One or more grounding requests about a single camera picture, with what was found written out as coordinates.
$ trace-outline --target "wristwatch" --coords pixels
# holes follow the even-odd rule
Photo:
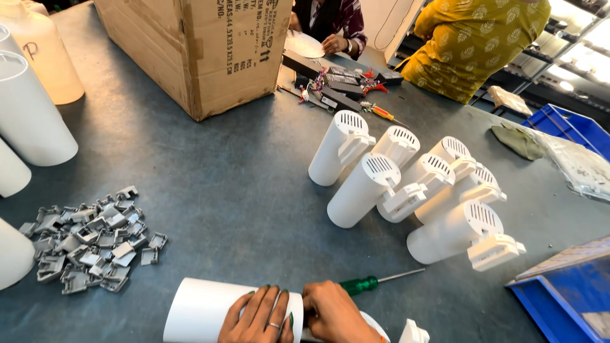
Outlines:
[[[349,54],[351,52],[351,41],[347,38],[344,38],[347,41],[347,49],[343,50],[342,52],[345,52],[346,54]]]

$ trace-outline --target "blue plastic tray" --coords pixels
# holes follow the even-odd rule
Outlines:
[[[610,161],[610,135],[589,117],[547,104],[522,125],[584,145]]]
[[[549,342],[610,343],[609,243],[570,248],[506,285]]]

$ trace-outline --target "table surface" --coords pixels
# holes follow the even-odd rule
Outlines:
[[[135,184],[150,231],[170,239],[158,265],[142,267],[139,257],[132,263],[118,294],[95,287],[61,295],[58,281],[36,282],[35,267],[0,291],[3,341],[161,342],[184,277],[299,292],[312,281],[421,267],[405,243],[414,222],[391,224],[371,211],[344,230],[328,219],[326,205],[351,171],[331,187],[307,175],[330,113],[278,91],[195,123],[110,41],[92,3],[52,19],[86,89],[84,98],[60,106],[80,151],[62,165],[31,167],[30,184],[0,199],[0,217],[18,228],[41,206],[92,203]],[[333,61],[355,67],[341,57]],[[433,342],[545,342],[503,285],[569,246],[607,234],[608,205],[571,193],[546,158],[526,161],[502,145],[489,129],[501,118],[407,82],[367,99],[410,125],[420,154],[445,135],[463,141],[503,186],[508,202],[493,208],[528,253],[483,273],[464,253],[358,295],[358,307],[394,342],[407,318]],[[377,138],[390,125],[363,116]]]

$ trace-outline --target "person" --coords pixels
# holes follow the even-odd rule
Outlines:
[[[292,313],[282,322],[288,299],[288,290],[280,292],[279,287],[269,285],[245,294],[229,308],[218,335],[218,343],[275,343],[278,333],[279,343],[292,343]],[[324,342],[384,342],[381,335],[362,318],[347,292],[332,281],[306,284],[303,287],[303,310],[310,314],[304,322],[312,335]]]
[[[327,54],[342,51],[354,60],[367,45],[358,0],[295,0],[289,28],[318,40]],[[337,36],[341,29],[343,37]]]
[[[467,104],[544,29],[548,0],[433,0],[415,22],[426,43],[397,67],[405,80]]]

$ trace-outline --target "pile of gray plastic parts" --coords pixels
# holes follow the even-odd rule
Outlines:
[[[167,236],[147,237],[144,213],[134,206],[135,186],[127,187],[104,200],[78,208],[40,208],[35,223],[19,229],[34,242],[39,282],[59,279],[62,294],[73,294],[101,286],[118,292],[129,279],[129,264],[142,249],[142,265],[159,261],[159,251]]]

